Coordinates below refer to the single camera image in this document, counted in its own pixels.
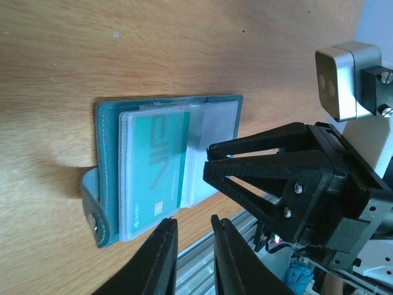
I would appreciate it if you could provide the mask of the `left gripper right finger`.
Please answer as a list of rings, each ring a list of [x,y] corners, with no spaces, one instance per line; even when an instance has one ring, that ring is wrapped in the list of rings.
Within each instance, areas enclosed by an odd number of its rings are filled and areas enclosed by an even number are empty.
[[[217,294],[292,294],[251,250],[232,222],[211,216]]]

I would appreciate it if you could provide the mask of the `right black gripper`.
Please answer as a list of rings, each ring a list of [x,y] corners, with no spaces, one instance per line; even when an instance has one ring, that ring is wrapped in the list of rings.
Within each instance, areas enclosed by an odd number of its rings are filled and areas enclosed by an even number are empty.
[[[312,261],[372,268],[392,240],[392,189],[333,125],[309,129],[321,151],[210,160],[203,179]]]

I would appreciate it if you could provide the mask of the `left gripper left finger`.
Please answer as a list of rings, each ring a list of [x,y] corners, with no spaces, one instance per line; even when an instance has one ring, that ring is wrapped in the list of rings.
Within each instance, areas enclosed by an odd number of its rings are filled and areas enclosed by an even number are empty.
[[[177,220],[163,219],[135,255],[95,294],[174,294]]]

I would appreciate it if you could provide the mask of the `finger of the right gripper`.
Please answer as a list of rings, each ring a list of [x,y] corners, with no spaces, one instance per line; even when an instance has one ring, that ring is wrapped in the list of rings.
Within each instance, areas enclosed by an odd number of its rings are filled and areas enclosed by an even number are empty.
[[[294,122],[251,136],[212,144],[207,149],[207,158],[211,162],[227,159],[230,155],[283,148],[289,154],[289,160],[299,157],[312,161],[313,150],[305,149],[305,144],[310,143],[310,135],[311,130],[307,125]]]

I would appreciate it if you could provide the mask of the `teal leather card holder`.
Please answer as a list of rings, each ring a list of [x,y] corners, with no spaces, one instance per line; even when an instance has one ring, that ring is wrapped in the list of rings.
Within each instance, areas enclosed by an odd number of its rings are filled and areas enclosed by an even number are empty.
[[[129,242],[216,190],[206,149],[237,137],[241,95],[104,101],[95,108],[98,165],[80,181],[96,246]]]

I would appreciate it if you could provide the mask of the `teal VIP credit card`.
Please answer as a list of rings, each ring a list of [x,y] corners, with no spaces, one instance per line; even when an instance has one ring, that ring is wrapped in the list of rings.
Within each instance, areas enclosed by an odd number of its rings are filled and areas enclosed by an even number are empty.
[[[129,221],[133,237],[179,208],[189,121],[190,114],[184,111],[140,116],[134,120],[133,211]]]

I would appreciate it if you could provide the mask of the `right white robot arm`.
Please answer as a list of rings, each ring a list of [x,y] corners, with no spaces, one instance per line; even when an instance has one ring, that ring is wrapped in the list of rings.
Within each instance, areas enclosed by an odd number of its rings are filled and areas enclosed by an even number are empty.
[[[219,294],[289,294],[257,258],[278,236],[297,256],[372,294],[392,293],[392,189],[330,124],[295,122],[212,144],[204,180],[257,219],[254,248],[211,218]]]

